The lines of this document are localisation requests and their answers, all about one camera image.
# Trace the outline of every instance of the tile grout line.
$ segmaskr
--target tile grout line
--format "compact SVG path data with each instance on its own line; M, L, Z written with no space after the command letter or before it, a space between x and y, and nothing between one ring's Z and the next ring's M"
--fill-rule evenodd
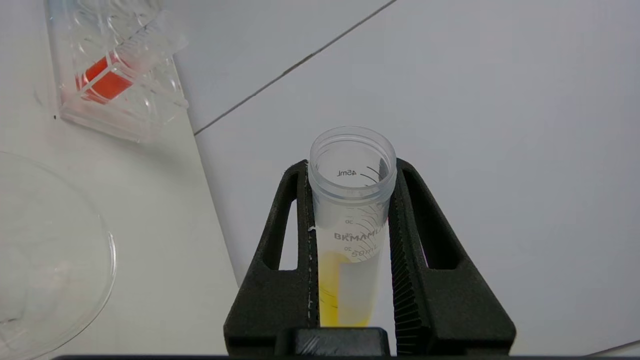
M284 78L288 73L292 72L293 70L295 70L297 67L299 67L300 65L304 64L305 62L309 61L309 59L313 58L315 55L321 53L322 51L324 51L327 47L330 47L331 45L333 45L334 43L336 43L336 41L342 39L343 37L345 37L348 33L352 32L353 30L355 30L357 27L359 27L360 25L364 24L367 20L371 19L372 17L376 16L377 14L379 14L382 10L386 9L389 5L393 4L394 2L396 2L397 0L391 0L388 3L384 4L381 8L377 9L376 11L372 12L371 14L369 14L367 17L365 17L364 19L358 21L355 25L351 26L350 28L348 28L345 32L341 33L340 35L338 35L337 37L335 37L333 40L329 41L328 43L326 43L325 45L323 45L322 47L320 47L318 50L314 51L313 53L310 53L309 55L305 56L304 59L298 61L297 63L295 63L292 67L289 67L287 70L285 70L282 74L280 74L279 76L277 76L275 79L269 81L268 83L266 83L264 86L262 86L261 88L259 88L258 90L256 90L256 92L254 92L253 94L249 95L248 97L246 97L244 100L242 100L241 102L233 105L229 110L223 112L220 116L216 117L215 119L213 119L210 123L206 124L205 126L203 126L200 130L196 131L195 133L193 133L193 136L196 136L197 134L200 134L202 131L204 131L205 129L207 129L209 126L215 124L218 120L222 119L223 117L227 116L229 113L231 113L232 111L234 111L235 109L239 108L240 106L242 106L244 103L246 103L247 101L249 101L251 98L255 97L256 95L258 95L259 93L261 93L262 91L264 91L266 88L268 88L269 86L273 85L274 83L276 83L278 80Z
M616 351L616 350L624 350L625 348L632 347L634 345L640 345L640 340L631 341L630 343L618 345L617 347L608 348L606 350L601 350L598 352L594 352L593 354L589 354L587 356L602 356L607 355L608 352Z

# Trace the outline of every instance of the petri dish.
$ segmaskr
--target petri dish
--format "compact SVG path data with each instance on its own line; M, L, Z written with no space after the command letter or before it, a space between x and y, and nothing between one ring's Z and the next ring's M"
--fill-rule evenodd
M0 360L34 359L86 328L111 293L115 254L82 192L0 152Z

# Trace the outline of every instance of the white tile wall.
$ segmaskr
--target white tile wall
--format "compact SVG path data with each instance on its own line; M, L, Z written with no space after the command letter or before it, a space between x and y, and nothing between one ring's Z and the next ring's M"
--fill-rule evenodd
M189 45L176 54L194 131L388 0L166 0Z

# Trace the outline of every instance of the white countertop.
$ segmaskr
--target white countertop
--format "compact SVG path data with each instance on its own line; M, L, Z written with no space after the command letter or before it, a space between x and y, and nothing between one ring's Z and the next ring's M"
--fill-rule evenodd
M282 172L324 130L367 126L431 188L515 322L513 354L640 339L638 14L637 1L391 4L196 137L236 275Z
M50 354L225 354L236 280L185 111L140 145L54 119L41 1L0 2L0 151L86 192L113 233L111 298Z

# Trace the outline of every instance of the plastic tube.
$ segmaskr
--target plastic tube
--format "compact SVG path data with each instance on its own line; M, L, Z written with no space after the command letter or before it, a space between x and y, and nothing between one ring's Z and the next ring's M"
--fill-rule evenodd
M308 176L316 220L320 323L366 326L388 238L396 153L373 130L338 127L315 140Z

